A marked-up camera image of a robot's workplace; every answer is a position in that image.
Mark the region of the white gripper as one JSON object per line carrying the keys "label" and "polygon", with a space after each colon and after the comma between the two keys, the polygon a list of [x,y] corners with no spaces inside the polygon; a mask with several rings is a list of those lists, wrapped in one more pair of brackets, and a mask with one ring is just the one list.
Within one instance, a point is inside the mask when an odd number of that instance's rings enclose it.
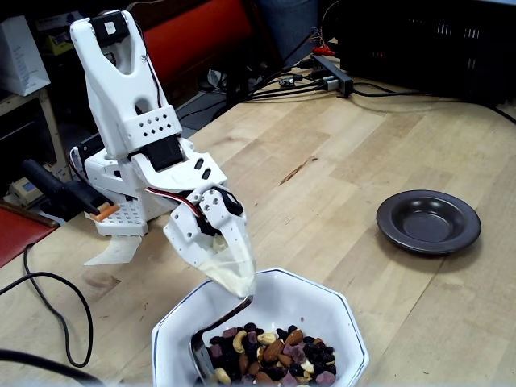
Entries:
{"label": "white gripper", "polygon": [[164,197],[177,204],[164,227],[164,234],[190,266],[198,267],[218,253],[214,248],[214,236],[202,232],[199,219],[201,222],[208,220],[228,243],[248,238],[243,206],[224,188],[210,188],[203,194],[192,192],[187,198],[177,193],[165,193]]}

